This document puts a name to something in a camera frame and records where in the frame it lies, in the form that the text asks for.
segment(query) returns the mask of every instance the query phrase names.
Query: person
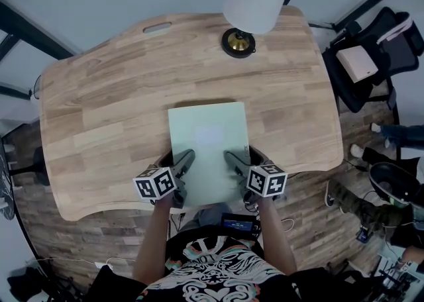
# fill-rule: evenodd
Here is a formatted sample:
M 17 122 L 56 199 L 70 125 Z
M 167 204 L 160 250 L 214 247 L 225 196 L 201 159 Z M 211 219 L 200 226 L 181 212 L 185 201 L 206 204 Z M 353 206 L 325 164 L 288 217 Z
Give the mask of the person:
M 166 241 L 172 195 L 156 201 L 132 279 L 102 267 L 91 301 L 361 301 L 370 282 L 347 283 L 324 268 L 297 270 L 272 198 L 257 200 L 263 249 L 248 232 L 220 226 L 226 204 L 200 210 Z M 358 289 L 358 284 L 365 284 Z
M 415 176 L 419 183 L 424 183 L 424 157 L 411 158 L 408 160 L 393 160 L 386 155 L 383 155 L 371 148 L 361 148 L 357 144 L 352 144 L 350 153 L 353 157 L 375 164 L 380 162 L 388 162 L 397 165 L 398 167 Z
M 368 229 L 368 235 L 376 234 L 386 242 L 405 248 L 398 260 L 399 265 L 409 261 L 424 263 L 424 231 L 413 227 L 410 206 L 399 208 L 383 204 L 376 207 L 356 196 L 335 179 L 327 182 L 324 201 L 328 207 L 338 206 L 343 214 L 356 215 L 361 225 Z
M 371 124 L 371 131 L 386 138 L 384 146 L 391 144 L 399 148 L 414 148 L 424 150 L 424 125 L 377 125 Z

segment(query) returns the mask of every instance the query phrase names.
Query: light green board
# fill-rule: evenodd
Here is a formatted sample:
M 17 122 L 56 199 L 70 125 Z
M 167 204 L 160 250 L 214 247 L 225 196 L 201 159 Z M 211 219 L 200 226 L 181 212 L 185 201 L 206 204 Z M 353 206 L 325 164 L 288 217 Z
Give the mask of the light green board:
M 237 177 L 230 170 L 224 151 L 234 152 L 246 163 L 248 135 L 244 104 L 223 103 L 168 110 L 172 153 L 193 149 L 194 163 L 183 177 L 186 207 L 240 199 Z

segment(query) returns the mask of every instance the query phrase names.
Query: patterned t-shirt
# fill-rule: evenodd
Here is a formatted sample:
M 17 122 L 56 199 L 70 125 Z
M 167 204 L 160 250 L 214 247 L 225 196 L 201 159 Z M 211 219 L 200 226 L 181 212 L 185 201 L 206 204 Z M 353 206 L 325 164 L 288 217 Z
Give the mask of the patterned t-shirt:
M 209 236 L 188 242 L 166 261 L 168 275 L 137 301 L 299 301 L 296 284 L 255 254 L 255 240 Z

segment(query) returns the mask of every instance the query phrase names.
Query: small display device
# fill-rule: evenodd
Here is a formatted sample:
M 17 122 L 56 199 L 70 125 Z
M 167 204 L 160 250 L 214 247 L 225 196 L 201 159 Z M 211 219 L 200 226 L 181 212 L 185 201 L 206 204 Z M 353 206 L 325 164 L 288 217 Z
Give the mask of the small display device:
M 256 216 L 223 214 L 221 218 L 221 226 L 237 229 L 243 232 L 249 232 L 255 237 L 258 237 L 260 234 L 260 221 L 256 219 Z

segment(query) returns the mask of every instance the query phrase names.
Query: wooden desk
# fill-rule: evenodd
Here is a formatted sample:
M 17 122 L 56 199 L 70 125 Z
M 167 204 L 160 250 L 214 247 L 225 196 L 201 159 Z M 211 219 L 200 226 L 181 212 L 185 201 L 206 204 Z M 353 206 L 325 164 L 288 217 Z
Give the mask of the wooden desk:
M 250 143 L 287 172 L 341 163 L 333 91 L 301 11 L 284 7 L 245 60 L 221 50 L 230 27 L 222 14 L 158 17 L 44 72 L 42 144 L 64 219 L 151 209 L 132 178 L 169 150 L 167 110 L 182 102 L 243 101 Z

